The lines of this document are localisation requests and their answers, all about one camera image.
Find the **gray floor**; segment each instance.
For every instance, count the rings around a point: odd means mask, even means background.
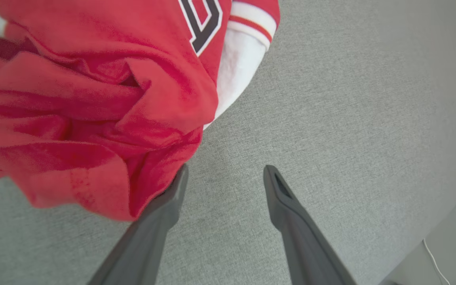
[[[439,269],[451,285],[456,285],[456,206],[426,240]],[[446,284],[444,280],[440,280],[423,243],[420,243],[381,285],[391,284],[391,281],[402,285]]]
[[[265,164],[360,285],[379,283],[456,204],[456,1],[281,1],[281,16],[253,83],[190,160],[158,284],[290,284]],[[22,196],[0,181],[0,285],[85,284],[122,227]]]

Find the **striped cuff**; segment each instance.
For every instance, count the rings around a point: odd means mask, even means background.
[[[276,32],[277,23],[263,9],[245,2],[234,1],[228,19],[228,29],[241,31],[257,38],[268,50]]]

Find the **red garment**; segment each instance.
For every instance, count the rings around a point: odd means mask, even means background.
[[[214,118],[231,1],[192,3],[0,0],[0,178],[35,207],[136,219]]]

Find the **clothing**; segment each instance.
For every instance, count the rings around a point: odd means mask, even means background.
[[[255,37],[228,28],[217,74],[217,109],[214,119],[239,98],[255,75],[266,47]],[[204,130],[211,123],[204,125]]]
[[[278,22],[276,0],[0,0],[0,178],[134,220],[217,113],[227,27],[268,49]]]

